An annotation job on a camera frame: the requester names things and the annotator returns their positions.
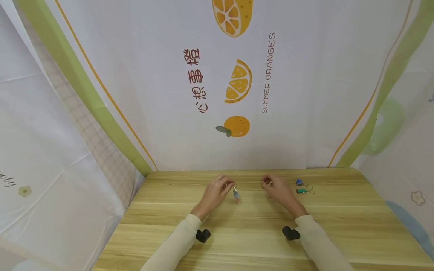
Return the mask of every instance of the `blue shape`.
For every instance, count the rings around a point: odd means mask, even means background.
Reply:
[[[398,204],[387,201],[387,205],[395,215],[401,220],[402,224],[407,228],[407,230],[413,235],[416,241],[421,245],[421,247],[425,250],[431,260],[434,261],[434,248],[430,241],[430,236],[427,234],[423,226],[417,221],[410,213],[399,206]]]

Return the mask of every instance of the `white backdrop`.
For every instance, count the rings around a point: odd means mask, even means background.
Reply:
[[[0,269],[88,270],[143,177],[0,4]]]
[[[432,2],[36,3],[150,170],[357,167],[434,258]]]

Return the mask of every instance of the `person's left hand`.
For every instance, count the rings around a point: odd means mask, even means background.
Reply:
[[[201,201],[191,210],[190,214],[204,220],[224,200],[226,195],[236,186],[235,182],[224,174],[220,174],[205,189]]]

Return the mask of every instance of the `hand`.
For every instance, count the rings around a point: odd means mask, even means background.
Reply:
[[[288,183],[280,177],[267,174],[261,179],[262,189],[290,212],[294,219],[308,215],[304,206],[295,198]]]
[[[234,187],[235,182],[224,174],[220,174],[205,189],[201,201],[192,209],[190,214],[204,220],[224,200],[229,191]]]

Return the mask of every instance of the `beige sleeve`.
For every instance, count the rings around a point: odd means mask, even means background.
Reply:
[[[196,232],[202,221],[188,214],[166,241],[149,258],[140,271],[173,271],[196,240]]]
[[[348,260],[327,237],[326,232],[313,220],[311,215],[303,215],[296,219],[300,233],[300,241],[309,258],[319,271],[353,270]]]

